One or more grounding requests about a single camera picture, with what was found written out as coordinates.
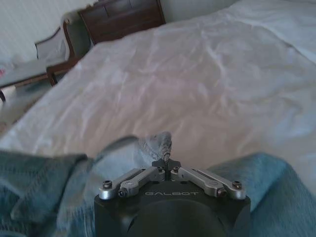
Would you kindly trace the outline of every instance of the gray cloth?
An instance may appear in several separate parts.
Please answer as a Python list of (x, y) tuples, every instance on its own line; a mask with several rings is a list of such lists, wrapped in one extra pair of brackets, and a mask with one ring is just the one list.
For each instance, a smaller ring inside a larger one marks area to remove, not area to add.
[[(167, 132), (144, 139), (122, 138), (96, 159), (86, 155), (50, 159), (2, 151), (0, 236), (92, 237), (93, 199), (102, 181), (168, 159), (170, 151)], [(284, 161), (261, 153), (210, 170), (246, 186), (251, 198), (250, 236), (316, 236), (315, 198)]]

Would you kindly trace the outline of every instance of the white bedsheet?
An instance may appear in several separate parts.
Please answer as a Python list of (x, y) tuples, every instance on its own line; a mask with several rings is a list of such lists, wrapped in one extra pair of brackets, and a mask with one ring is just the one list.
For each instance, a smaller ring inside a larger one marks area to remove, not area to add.
[(243, 0), (95, 46), (1, 140), (95, 156), (127, 134), (173, 135), (186, 166), (264, 151), (316, 194), (316, 5)]

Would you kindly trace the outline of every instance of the floor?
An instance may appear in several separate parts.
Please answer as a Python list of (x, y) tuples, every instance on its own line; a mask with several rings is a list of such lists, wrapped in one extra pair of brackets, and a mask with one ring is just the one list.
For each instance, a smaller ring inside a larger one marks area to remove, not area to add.
[(6, 102), (0, 100), (0, 138), (51, 88), (48, 80), (42, 80), (3, 89)]

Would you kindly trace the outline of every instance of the wooden dresser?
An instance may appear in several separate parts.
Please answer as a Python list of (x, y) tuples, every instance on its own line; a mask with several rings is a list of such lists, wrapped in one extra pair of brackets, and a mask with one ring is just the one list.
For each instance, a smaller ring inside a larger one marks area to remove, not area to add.
[(94, 44), (165, 24), (159, 0), (100, 0), (79, 14)]

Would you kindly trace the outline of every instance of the gray cushion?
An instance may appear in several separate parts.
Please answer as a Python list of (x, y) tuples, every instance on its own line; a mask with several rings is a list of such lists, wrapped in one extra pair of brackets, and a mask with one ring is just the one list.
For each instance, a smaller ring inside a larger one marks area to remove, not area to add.
[(66, 45), (63, 30), (59, 30), (57, 34), (44, 42), (37, 43), (38, 59), (66, 59)]
[(46, 74), (46, 68), (48, 66), (56, 65), (64, 61), (65, 58), (56, 58), (49, 61), (42, 59), (20, 64), (0, 79), (0, 87)]

